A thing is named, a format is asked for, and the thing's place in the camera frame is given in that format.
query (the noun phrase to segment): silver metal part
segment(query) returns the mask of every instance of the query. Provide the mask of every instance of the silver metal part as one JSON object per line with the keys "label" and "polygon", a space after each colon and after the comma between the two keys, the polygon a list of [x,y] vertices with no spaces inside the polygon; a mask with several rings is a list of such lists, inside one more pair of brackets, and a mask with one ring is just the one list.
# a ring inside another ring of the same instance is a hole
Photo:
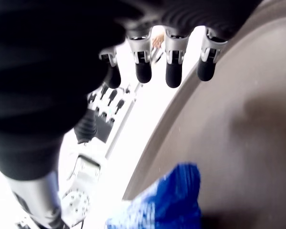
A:
{"label": "silver metal part", "polygon": [[166,61],[168,64],[172,64],[173,61],[173,51],[179,51],[178,63],[182,64],[184,55],[186,52],[186,47],[189,42],[190,35],[180,36],[178,34],[172,33],[169,28],[165,29],[165,52]]}
{"label": "silver metal part", "polygon": [[150,61],[151,34],[152,29],[147,30],[145,33],[143,33],[142,31],[138,31],[136,34],[134,31],[131,31],[131,33],[129,32],[127,34],[126,39],[132,50],[135,63],[139,63],[138,52],[144,52],[144,60],[146,63]]}
{"label": "silver metal part", "polygon": [[68,178],[71,185],[61,200],[61,218],[69,228],[83,221],[89,213],[103,164],[102,160],[92,159],[88,152],[79,154],[73,172]]}
{"label": "silver metal part", "polygon": [[37,180],[19,181],[6,177],[13,194],[29,216],[49,229],[61,226],[57,173]]}
{"label": "silver metal part", "polygon": [[99,54],[100,60],[102,60],[102,55],[108,55],[111,67],[115,67],[117,65],[115,46],[103,49]]}
{"label": "silver metal part", "polygon": [[216,42],[214,41],[214,37],[212,36],[212,33],[209,29],[205,29],[203,41],[202,41],[202,46],[201,46],[201,54],[200,57],[203,62],[206,62],[207,59],[210,56],[210,50],[213,49],[215,50],[215,56],[213,58],[213,63],[217,63],[218,56],[220,52],[225,48],[227,45],[228,41],[223,41],[223,42]]}

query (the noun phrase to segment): robotic arm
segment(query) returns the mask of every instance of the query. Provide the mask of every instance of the robotic arm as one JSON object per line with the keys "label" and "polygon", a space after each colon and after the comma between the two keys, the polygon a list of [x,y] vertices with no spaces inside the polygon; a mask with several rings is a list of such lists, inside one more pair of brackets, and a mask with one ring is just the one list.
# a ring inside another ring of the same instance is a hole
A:
{"label": "robotic arm", "polygon": [[209,80],[220,51],[260,1],[0,1],[0,171],[40,228],[64,225],[57,194],[63,135],[85,114],[88,93],[121,80],[108,76],[117,65],[107,48],[126,36],[146,83],[150,31],[165,26],[166,81],[177,87],[189,34],[204,25],[198,75]]}

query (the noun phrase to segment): robotic finger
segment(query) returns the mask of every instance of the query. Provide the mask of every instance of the robotic finger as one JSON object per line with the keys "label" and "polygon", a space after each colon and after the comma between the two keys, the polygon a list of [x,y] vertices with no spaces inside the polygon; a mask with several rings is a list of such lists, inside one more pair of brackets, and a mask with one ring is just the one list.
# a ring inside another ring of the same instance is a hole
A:
{"label": "robotic finger", "polygon": [[141,83],[148,83],[152,78],[151,32],[152,29],[149,28],[142,31],[128,31],[126,34],[135,62],[136,75]]}
{"label": "robotic finger", "polygon": [[121,84],[121,74],[116,59],[116,48],[113,46],[103,49],[99,58],[108,64],[108,73],[104,81],[110,88],[118,88]]}
{"label": "robotic finger", "polygon": [[182,63],[191,32],[192,31],[182,34],[172,28],[166,28],[165,30],[165,80],[167,85],[171,88],[176,88],[181,83]]}
{"label": "robotic finger", "polygon": [[212,79],[218,57],[227,44],[228,40],[214,36],[209,28],[205,29],[197,66],[197,75],[201,81]]}

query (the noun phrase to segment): blue plastic bag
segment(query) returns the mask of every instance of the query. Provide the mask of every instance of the blue plastic bag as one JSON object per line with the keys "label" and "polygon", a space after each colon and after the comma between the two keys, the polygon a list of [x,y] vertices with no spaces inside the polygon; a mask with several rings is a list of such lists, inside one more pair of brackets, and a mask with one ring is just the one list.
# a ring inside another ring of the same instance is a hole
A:
{"label": "blue plastic bag", "polygon": [[200,173],[194,164],[179,164],[154,182],[115,217],[108,229],[200,229],[197,198]]}

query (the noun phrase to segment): black rubber sleeve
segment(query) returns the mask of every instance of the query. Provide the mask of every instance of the black rubber sleeve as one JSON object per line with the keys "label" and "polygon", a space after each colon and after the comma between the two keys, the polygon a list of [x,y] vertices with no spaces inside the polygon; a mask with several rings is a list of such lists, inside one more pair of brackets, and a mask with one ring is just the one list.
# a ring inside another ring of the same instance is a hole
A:
{"label": "black rubber sleeve", "polygon": [[87,109],[84,117],[74,127],[77,143],[88,143],[96,135],[97,126],[95,120],[95,111]]}
{"label": "black rubber sleeve", "polygon": [[166,84],[171,88],[179,87],[182,80],[182,64],[166,63],[166,74],[165,74]]}

